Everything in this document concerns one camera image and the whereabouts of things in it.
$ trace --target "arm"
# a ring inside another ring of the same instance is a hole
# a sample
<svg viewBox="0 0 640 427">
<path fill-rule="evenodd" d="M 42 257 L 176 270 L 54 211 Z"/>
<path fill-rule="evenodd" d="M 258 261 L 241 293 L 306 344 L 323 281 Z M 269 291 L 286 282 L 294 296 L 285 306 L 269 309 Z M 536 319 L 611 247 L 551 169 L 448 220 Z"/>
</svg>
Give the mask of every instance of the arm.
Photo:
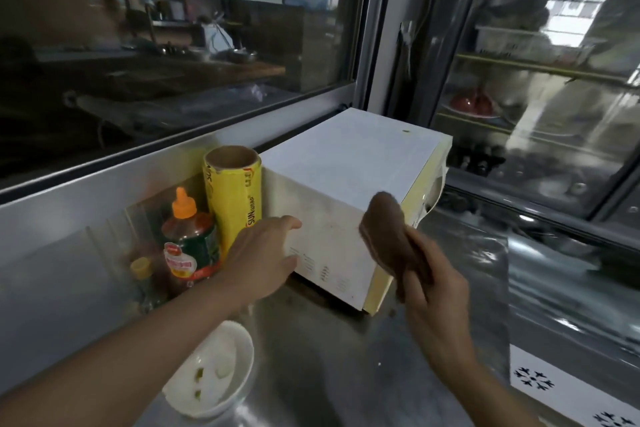
<svg viewBox="0 0 640 427">
<path fill-rule="evenodd" d="M 0 425 L 133 425 L 213 329 L 284 283 L 297 264 L 284 240 L 300 226 L 285 216 L 243 230 L 215 277 L 0 398 Z"/>
<path fill-rule="evenodd" d="M 436 242 L 417 230 L 406 233 L 420 247 L 433 273 L 433 285 L 404 273 L 406 320 L 413 338 L 439 379 L 448 386 L 476 427 L 541 427 L 528 411 L 476 359 L 469 333 L 467 280 Z"/>
</svg>

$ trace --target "white plastic basket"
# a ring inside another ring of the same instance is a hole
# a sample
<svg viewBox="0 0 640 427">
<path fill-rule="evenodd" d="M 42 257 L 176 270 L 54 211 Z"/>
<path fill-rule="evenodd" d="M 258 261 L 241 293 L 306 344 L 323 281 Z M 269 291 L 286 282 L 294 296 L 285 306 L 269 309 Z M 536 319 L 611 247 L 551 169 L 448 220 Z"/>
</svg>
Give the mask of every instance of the white plastic basket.
<svg viewBox="0 0 640 427">
<path fill-rule="evenodd" d="M 542 64 L 577 66 L 588 58 L 601 39 L 587 38 L 579 47 L 555 46 L 542 32 L 476 26 L 476 52 Z"/>
</svg>

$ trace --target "white bowl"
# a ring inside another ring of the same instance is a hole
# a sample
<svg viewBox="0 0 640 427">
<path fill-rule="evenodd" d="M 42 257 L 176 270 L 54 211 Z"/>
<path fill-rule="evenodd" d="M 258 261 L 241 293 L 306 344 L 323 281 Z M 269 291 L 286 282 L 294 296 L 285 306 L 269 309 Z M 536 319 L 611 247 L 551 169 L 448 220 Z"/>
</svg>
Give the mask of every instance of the white bowl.
<svg viewBox="0 0 640 427">
<path fill-rule="evenodd" d="M 163 388 L 169 405 L 195 419 L 231 407 L 253 367 L 253 341 L 234 321 L 225 321 L 196 348 Z M 196 381 L 198 370 L 202 377 Z"/>
</svg>

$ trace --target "box top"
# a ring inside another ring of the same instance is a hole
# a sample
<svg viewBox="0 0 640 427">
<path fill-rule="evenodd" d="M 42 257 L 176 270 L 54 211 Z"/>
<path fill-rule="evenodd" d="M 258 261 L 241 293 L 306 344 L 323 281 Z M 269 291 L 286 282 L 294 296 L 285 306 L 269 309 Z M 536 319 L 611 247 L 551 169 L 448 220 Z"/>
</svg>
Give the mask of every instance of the box top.
<svg viewBox="0 0 640 427">
<path fill-rule="evenodd" d="M 380 190 L 400 203 L 443 133 L 349 108 L 260 156 L 264 167 L 365 210 Z"/>
</svg>

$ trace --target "white box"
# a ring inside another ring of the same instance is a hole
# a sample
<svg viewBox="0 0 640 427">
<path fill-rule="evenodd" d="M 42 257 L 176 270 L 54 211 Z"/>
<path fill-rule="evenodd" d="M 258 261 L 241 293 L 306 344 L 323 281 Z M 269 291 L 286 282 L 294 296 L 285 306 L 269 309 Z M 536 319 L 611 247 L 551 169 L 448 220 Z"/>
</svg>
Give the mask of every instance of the white box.
<svg viewBox="0 0 640 427">
<path fill-rule="evenodd" d="M 444 187 L 451 136 L 350 108 L 262 157 L 263 216 L 302 220 L 285 243 L 296 272 L 374 314 L 391 284 L 367 251 L 358 225 L 380 190 L 418 222 Z"/>
</svg>

